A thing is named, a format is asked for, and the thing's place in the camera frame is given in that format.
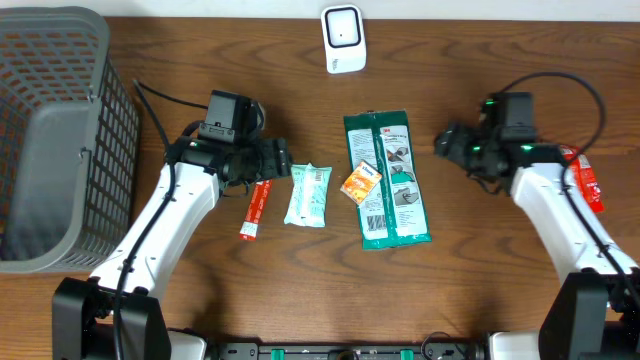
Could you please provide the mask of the orange-red snack bag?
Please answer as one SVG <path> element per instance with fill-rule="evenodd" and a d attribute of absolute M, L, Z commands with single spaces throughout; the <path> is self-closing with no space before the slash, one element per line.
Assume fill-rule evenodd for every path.
<path fill-rule="evenodd" d="M 579 188 L 580 193 L 591 210 L 596 214 L 604 212 L 605 207 L 602 202 L 602 190 L 587 156 L 581 154 L 576 160 L 572 161 L 572 158 L 578 152 L 578 148 L 575 146 L 561 145 L 560 149 L 565 160 L 569 163 L 569 171 L 572 173 L 571 177 L 573 181 Z"/>

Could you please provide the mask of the orange Kleenex tissue pack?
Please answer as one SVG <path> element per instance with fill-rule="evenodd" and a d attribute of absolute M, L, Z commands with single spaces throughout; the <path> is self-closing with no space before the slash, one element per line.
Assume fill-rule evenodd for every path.
<path fill-rule="evenodd" d="M 340 187 L 342 193 L 360 205 L 381 181 L 382 175 L 366 161 L 361 161 Z"/>

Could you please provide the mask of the mint green wipes pack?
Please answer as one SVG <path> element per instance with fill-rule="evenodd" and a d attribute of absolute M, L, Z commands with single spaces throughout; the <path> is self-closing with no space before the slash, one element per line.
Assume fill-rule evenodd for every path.
<path fill-rule="evenodd" d="M 324 228 L 331 167 L 291 166 L 293 190 L 284 218 L 285 224 Z"/>

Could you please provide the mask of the red stick packet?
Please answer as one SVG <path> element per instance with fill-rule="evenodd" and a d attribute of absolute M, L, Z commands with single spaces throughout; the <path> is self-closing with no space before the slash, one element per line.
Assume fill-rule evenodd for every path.
<path fill-rule="evenodd" d="M 249 207 L 240 229 L 240 238 L 242 240 L 256 240 L 258 227 L 272 189 L 272 183 L 272 180 L 264 180 L 255 184 Z"/>

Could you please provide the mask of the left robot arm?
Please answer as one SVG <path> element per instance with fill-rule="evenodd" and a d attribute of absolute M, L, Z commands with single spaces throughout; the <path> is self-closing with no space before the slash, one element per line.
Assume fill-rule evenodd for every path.
<path fill-rule="evenodd" d="M 52 299 L 55 359 L 214 359 L 215 345 L 166 325 L 161 300 L 194 231 L 226 187 L 288 177 L 284 138 L 229 144 L 179 137 L 148 203 L 86 280 L 66 277 Z"/>

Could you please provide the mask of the green 3M wipes package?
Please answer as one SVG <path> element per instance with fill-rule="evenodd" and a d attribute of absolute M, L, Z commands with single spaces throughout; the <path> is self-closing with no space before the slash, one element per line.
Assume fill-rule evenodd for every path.
<path fill-rule="evenodd" d="M 365 250 L 432 240 L 417 180 L 407 113 L 367 112 L 344 118 L 352 172 L 379 179 L 357 204 Z"/>

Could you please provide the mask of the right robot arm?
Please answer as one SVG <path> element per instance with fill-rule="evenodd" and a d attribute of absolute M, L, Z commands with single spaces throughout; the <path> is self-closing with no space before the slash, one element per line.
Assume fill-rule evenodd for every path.
<path fill-rule="evenodd" d="M 495 332 L 473 359 L 636 359 L 639 266 L 611 239 L 557 145 L 452 124 L 435 153 L 492 179 L 533 224 L 562 284 L 541 327 Z"/>

